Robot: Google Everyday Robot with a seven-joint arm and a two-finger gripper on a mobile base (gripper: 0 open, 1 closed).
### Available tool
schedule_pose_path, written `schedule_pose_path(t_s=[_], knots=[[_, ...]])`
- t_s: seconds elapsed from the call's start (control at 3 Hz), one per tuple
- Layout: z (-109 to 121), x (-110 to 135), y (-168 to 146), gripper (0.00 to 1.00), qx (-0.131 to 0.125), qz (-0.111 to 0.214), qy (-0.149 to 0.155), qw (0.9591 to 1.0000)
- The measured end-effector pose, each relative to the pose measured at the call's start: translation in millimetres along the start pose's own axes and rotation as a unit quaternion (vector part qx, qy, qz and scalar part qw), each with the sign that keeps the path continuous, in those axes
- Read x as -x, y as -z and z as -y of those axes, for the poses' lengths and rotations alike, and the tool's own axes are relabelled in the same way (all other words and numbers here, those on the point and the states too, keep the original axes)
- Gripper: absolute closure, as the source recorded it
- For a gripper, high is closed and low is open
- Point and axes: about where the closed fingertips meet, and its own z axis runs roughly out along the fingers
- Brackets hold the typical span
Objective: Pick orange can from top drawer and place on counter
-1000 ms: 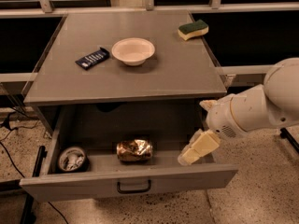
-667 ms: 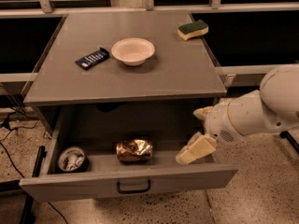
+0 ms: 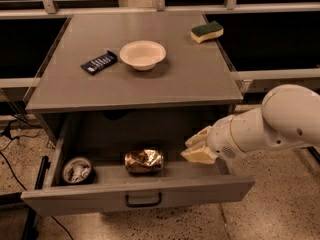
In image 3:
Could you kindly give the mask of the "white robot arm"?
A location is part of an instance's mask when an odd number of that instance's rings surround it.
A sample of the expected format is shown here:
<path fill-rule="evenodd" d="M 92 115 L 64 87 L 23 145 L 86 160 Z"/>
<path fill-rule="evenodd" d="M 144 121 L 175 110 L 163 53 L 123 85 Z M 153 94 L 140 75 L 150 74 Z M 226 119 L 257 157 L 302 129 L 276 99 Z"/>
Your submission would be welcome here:
<path fill-rule="evenodd" d="M 270 90 L 262 104 L 229 115 L 185 142 L 182 156 L 189 162 L 233 161 L 256 150 L 281 150 L 320 145 L 320 95 L 299 85 Z"/>

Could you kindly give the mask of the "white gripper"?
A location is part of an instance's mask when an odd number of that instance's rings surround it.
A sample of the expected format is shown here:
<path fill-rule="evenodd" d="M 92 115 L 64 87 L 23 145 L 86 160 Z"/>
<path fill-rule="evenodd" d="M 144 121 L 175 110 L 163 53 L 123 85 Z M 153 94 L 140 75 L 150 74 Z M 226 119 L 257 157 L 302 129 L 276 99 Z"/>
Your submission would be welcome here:
<path fill-rule="evenodd" d="M 219 119 L 212 126 L 207 126 L 190 137 L 185 142 L 187 149 L 181 155 L 188 162 L 201 164 L 214 164 L 218 156 L 225 161 L 245 158 L 246 154 L 232 137 L 233 118 L 234 115 L 229 115 Z"/>

